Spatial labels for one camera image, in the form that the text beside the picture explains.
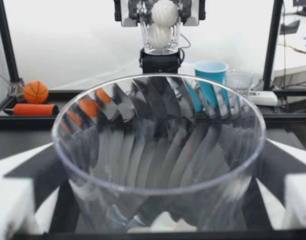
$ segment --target orange foam handle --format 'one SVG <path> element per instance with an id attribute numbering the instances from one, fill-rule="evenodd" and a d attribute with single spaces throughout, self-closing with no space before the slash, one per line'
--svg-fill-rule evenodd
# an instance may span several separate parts
<path id="1" fill-rule="evenodd" d="M 55 104 L 18 103 L 13 107 L 13 113 L 21 116 L 52 116 Z"/>

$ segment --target white ball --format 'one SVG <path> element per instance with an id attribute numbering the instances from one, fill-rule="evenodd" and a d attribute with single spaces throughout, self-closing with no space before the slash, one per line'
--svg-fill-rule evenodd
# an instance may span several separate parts
<path id="1" fill-rule="evenodd" d="M 155 49 L 161 49 L 169 45 L 171 40 L 171 29 L 160 27 L 153 23 L 147 29 L 147 42 Z"/>
<path id="2" fill-rule="evenodd" d="M 159 0 L 152 7 L 152 20 L 159 27 L 172 27 L 178 17 L 178 7 L 170 0 Z"/>

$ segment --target toy basketball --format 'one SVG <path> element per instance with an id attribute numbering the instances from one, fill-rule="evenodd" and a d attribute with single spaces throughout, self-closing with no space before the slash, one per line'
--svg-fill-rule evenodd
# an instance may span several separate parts
<path id="1" fill-rule="evenodd" d="M 41 81 L 31 81 L 24 87 L 24 97 L 29 104 L 42 104 L 48 96 L 48 87 Z"/>

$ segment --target table surface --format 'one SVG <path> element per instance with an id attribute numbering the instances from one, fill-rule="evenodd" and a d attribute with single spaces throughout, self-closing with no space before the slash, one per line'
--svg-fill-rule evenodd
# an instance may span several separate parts
<path id="1" fill-rule="evenodd" d="M 300 47 L 301 39 L 306 36 L 306 17 L 298 15 L 285 16 L 285 21 L 291 22 L 294 19 L 300 19 L 300 24 L 297 33 L 285 35 L 286 45 Z M 283 44 L 284 36 L 278 37 L 278 43 Z M 306 53 L 301 53 L 287 47 L 285 50 L 286 56 L 286 74 L 293 75 L 306 72 Z M 284 75 L 284 46 L 277 45 L 274 61 L 274 77 L 281 77 Z"/>

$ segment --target black metal pole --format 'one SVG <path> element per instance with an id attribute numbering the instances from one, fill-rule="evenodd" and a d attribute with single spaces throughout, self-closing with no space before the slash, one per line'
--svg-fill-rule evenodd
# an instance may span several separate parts
<path id="1" fill-rule="evenodd" d="M 268 36 L 264 73 L 263 73 L 263 81 L 264 81 L 263 90 L 265 91 L 269 90 L 271 86 L 271 77 L 273 71 L 275 51 L 277 47 L 277 40 L 279 36 L 282 5 L 283 5 L 283 0 L 274 0 L 271 26 Z"/>
<path id="2" fill-rule="evenodd" d="M 17 63 L 14 57 L 10 30 L 9 30 L 9 25 L 8 25 L 8 20 L 3 0 L 0 0 L 0 34 L 3 43 L 10 82 L 11 83 L 19 82 L 20 78 L 19 78 Z"/>

